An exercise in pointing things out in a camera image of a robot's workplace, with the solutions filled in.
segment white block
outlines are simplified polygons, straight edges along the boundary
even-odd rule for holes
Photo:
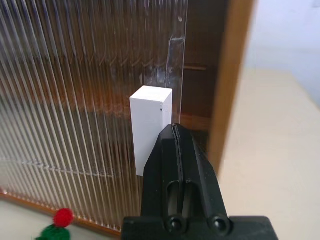
[[[172,121],[172,89],[142,86],[130,97],[135,170],[144,175],[145,165],[159,133]]]

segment clear plastic sheet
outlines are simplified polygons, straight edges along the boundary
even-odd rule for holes
[[[140,214],[129,97],[173,89],[188,0],[1,0],[0,187],[120,230]]]

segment wooden board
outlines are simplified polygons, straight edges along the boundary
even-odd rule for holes
[[[219,173],[254,0],[230,0],[214,92],[208,158]]]

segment beige floor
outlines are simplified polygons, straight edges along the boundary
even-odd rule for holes
[[[52,217],[0,200],[0,239],[33,240],[52,222]],[[67,229],[72,240],[113,239],[74,225]]]
[[[229,215],[265,215],[281,240],[318,240],[320,111],[288,73],[245,70],[219,177]],[[0,202],[2,239],[38,236],[52,220]],[[105,237],[70,226],[72,239]]]

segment white wall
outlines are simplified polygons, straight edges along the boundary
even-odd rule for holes
[[[320,0],[258,0],[245,64],[290,71],[320,106]]]

